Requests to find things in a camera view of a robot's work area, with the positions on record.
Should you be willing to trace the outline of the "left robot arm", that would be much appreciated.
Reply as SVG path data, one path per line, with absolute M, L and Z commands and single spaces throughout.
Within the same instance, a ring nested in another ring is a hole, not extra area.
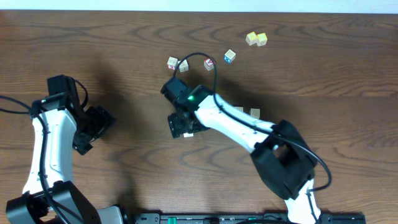
M 19 198 L 7 202 L 11 223 L 124 223 L 117 205 L 96 209 L 73 183 L 73 151 L 86 154 L 115 121 L 102 107 L 84 109 L 78 95 L 65 90 L 28 108 L 35 131 L 28 180 Z

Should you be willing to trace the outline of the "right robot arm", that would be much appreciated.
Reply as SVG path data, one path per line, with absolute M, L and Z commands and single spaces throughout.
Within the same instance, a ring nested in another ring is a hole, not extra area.
M 319 223 L 315 166 L 320 158 L 287 121 L 274 124 L 236 109 L 203 85 L 164 85 L 162 94 L 175 107 L 168 123 L 174 138 L 214 129 L 245 148 L 265 185 L 285 201 L 293 223 Z

